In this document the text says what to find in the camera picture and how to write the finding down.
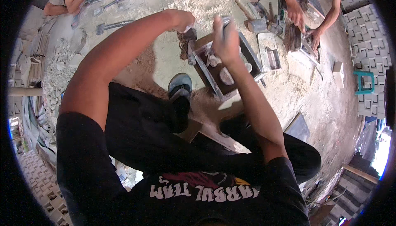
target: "green plastic stool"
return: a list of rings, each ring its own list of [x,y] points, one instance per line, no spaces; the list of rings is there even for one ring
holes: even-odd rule
[[[355,95],[366,95],[374,92],[374,73],[364,70],[355,70],[353,74],[358,75],[358,91],[355,91]],[[371,77],[371,88],[363,88],[362,86],[362,76]]]

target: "black pants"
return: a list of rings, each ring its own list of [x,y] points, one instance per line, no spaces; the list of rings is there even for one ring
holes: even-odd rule
[[[172,133],[186,128],[189,107],[188,100],[184,98],[172,104],[141,91],[110,83],[105,130],[109,154],[147,173],[216,171],[235,175],[252,185],[263,184],[263,155],[250,127],[241,127],[231,137],[249,148],[251,154],[216,155]],[[285,147],[298,183],[316,175],[321,159],[312,146],[285,134]]]

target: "stone debris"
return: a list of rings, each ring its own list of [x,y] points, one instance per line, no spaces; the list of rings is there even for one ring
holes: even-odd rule
[[[61,40],[61,44],[55,49],[53,60],[49,60],[43,78],[43,101],[46,110],[48,125],[56,129],[56,121],[59,115],[59,107],[62,102],[61,94],[66,90],[76,67],[70,66],[74,57],[70,50],[70,44]]]
[[[56,63],[56,69],[57,70],[63,70],[64,68],[65,68],[65,63],[64,62]]]

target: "worker's hand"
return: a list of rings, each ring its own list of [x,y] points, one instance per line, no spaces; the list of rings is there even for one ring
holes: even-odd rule
[[[223,30],[223,20],[219,15],[216,15],[213,22],[213,35],[213,50],[225,66],[230,67],[230,65],[241,60],[239,34],[234,19],[231,18],[230,23]]]
[[[294,23],[296,27],[298,27],[301,33],[305,33],[305,22],[304,22],[304,12],[301,9],[300,5],[297,1],[293,1],[288,6],[288,17]]]
[[[194,27],[195,16],[191,12],[177,9],[166,9],[164,12],[170,14],[174,30],[185,33]]]
[[[306,32],[307,35],[311,34],[313,36],[312,49],[316,51],[320,43],[320,36],[323,34],[323,31],[320,28],[311,29]]]

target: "graphic print on shirt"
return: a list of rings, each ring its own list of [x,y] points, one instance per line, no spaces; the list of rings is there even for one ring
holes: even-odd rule
[[[191,197],[196,201],[236,201],[255,198],[258,191],[243,179],[225,173],[185,172],[162,174],[159,184],[151,185],[150,197],[168,199],[177,196]]]

